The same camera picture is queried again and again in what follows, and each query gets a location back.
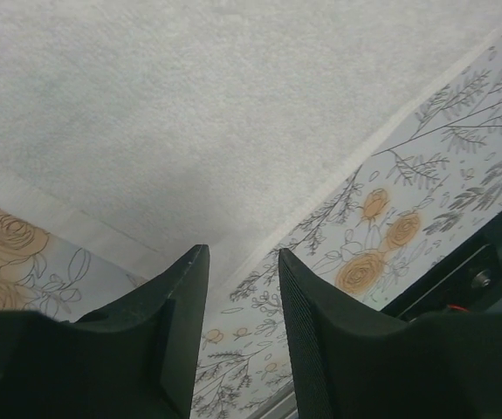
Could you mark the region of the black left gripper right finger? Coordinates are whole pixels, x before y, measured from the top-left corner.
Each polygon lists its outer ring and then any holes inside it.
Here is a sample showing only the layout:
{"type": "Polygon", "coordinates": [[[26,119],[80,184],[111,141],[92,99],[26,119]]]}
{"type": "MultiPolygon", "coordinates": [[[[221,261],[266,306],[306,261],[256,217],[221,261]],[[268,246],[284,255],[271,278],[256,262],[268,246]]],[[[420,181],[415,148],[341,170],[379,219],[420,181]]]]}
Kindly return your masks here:
{"type": "Polygon", "coordinates": [[[336,290],[291,251],[279,284],[302,418],[502,418],[502,313],[406,322],[336,290]]]}

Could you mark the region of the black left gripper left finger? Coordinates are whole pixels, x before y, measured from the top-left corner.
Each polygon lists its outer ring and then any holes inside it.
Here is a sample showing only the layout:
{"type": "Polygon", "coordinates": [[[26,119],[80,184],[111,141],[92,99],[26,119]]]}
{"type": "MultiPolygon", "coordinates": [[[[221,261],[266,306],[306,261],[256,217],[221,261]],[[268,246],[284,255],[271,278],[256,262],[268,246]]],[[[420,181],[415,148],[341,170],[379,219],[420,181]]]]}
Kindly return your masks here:
{"type": "Polygon", "coordinates": [[[187,418],[207,245],[74,322],[0,311],[0,418],[187,418]]]}

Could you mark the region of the white towel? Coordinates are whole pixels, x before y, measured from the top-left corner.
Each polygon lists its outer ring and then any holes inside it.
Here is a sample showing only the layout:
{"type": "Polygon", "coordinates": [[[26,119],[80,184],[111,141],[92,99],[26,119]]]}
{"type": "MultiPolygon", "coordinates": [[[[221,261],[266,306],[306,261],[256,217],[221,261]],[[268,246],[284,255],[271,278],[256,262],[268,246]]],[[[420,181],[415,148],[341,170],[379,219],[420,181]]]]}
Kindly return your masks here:
{"type": "Polygon", "coordinates": [[[502,1],[0,1],[0,210],[206,308],[502,35],[502,1]]]}

